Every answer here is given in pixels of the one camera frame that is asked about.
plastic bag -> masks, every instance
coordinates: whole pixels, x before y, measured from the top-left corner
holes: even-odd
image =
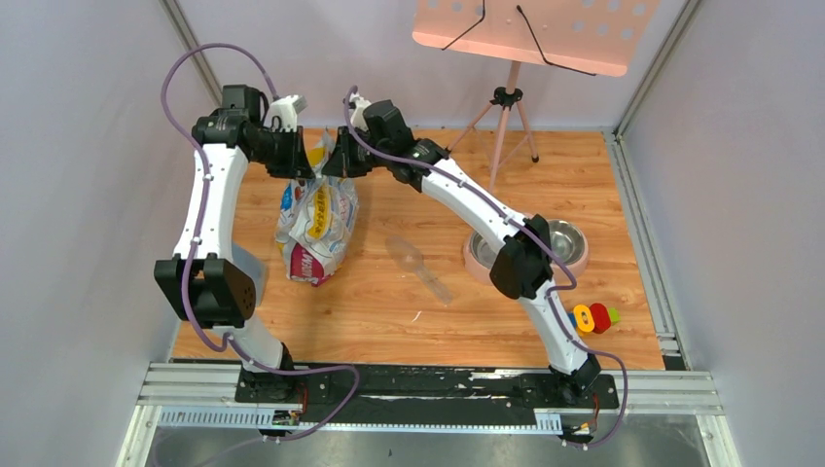
[[[281,198],[275,241],[287,277],[321,285],[341,267],[358,214],[351,178],[321,175],[335,142],[327,131],[306,153],[315,171],[311,180],[290,180]]]

tripod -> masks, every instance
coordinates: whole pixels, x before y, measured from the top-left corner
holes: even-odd
[[[530,130],[530,121],[527,119],[527,113],[524,112],[524,106],[521,104],[521,98],[523,93],[520,89],[516,88],[516,81],[519,79],[519,70],[521,68],[520,61],[511,61],[510,62],[510,75],[507,78],[507,87],[506,88],[496,88],[493,92],[493,98],[490,100],[484,109],[461,131],[459,134],[449,145],[447,146],[448,151],[452,151],[455,149],[455,146],[464,139],[464,136],[470,132],[470,130],[476,129],[476,124],[479,120],[482,119],[484,115],[492,108],[494,105],[501,106],[501,117],[498,119],[498,128],[495,130],[495,148],[492,152],[492,157],[490,154],[487,154],[487,157],[490,159],[490,183],[489,189],[492,191],[493,185],[495,185],[495,175],[498,172],[499,167],[504,164],[516,151],[524,144],[524,141],[527,141],[530,145],[530,156],[532,157],[534,162],[539,161],[539,153],[536,149],[536,141],[533,139],[533,132]],[[501,161],[501,148],[504,145],[504,133],[507,131],[507,121],[510,119],[510,112],[513,109],[513,104],[516,104],[516,109],[519,111],[519,117],[521,118],[521,125],[524,127],[524,132],[526,135],[524,138],[521,139],[518,145],[513,148],[513,151],[504,158],[504,161]]]

wooden table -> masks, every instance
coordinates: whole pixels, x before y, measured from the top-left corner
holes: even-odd
[[[447,144],[454,130],[417,130]],[[506,145],[523,133],[510,132]],[[307,147],[320,130],[306,132]],[[470,136],[453,152],[462,168],[486,185],[489,162],[482,144],[491,131]],[[541,161],[513,157],[499,172],[494,194],[521,212],[577,225],[591,261],[575,291],[561,292],[565,307],[601,302],[622,322],[588,345],[622,357],[630,369],[664,367],[628,228],[601,134],[536,132]],[[356,179],[361,202],[342,268],[314,288],[286,279],[274,232],[285,182],[251,165],[241,187],[233,239],[269,265],[264,302],[256,313],[289,347],[296,361],[546,367],[547,356],[522,308],[464,270],[461,245],[471,230],[438,202],[396,182],[384,169]],[[400,270],[384,241],[400,235],[454,298],[443,305],[411,273]],[[413,322],[418,312],[418,319]],[[216,357],[183,323],[173,355]],[[234,355],[225,354],[227,358]],[[600,359],[605,368],[617,368]]]

metal frame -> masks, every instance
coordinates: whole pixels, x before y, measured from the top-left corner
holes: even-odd
[[[184,47],[197,46],[197,40],[180,10],[177,0],[160,0],[169,14],[173,27]],[[645,216],[644,206],[634,184],[634,174],[623,144],[623,135],[632,125],[639,106],[656,82],[671,51],[684,29],[694,17],[700,0],[687,0],[671,28],[653,64],[639,86],[627,110],[615,129],[598,128],[604,135],[610,162],[614,170],[622,207],[628,219],[628,230],[639,262],[639,272],[647,294],[651,314],[663,355],[681,355],[690,367],[690,354],[678,336],[678,313],[674,313],[668,298],[666,277],[657,262],[657,250]],[[205,58],[197,58],[196,68],[213,98],[220,94],[218,81]],[[273,410],[294,409],[287,404],[239,404],[234,401],[239,364],[152,364],[146,375],[135,406],[126,439],[119,456],[119,466],[143,466],[151,449],[156,429],[160,426],[201,427],[262,427]],[[542,370],[499,370],[497,374],[541,372]],[[621,375],[607,371],[616,378],[617,390],[624,391]],[[724,410],[716,393],[712,376],[707,372],[630,371],[628,372],[628,412],[634,414],[688,414],[697,419],[704,448],[712,467],[740,466]],[[450,433],[518,433],[548,434],[556,421],[565,414],[581,414],[582,410],[539,410],[536,424],[520,427],[445,426],[445,425],[352,425],[331,423],[324,429],[344,431],[408,431]],[[306,429],[309,424],[299,426]]]

clear plastic spoon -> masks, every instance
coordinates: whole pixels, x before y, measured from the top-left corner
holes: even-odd
[[[424,266],[424,256],[418,248],[412,246],[403,238],[393,235],[386,239],[387,252],[395,260],[399,268],[415,275],[430,289],[445,305],[452,301],[452,294],[438,278]]]

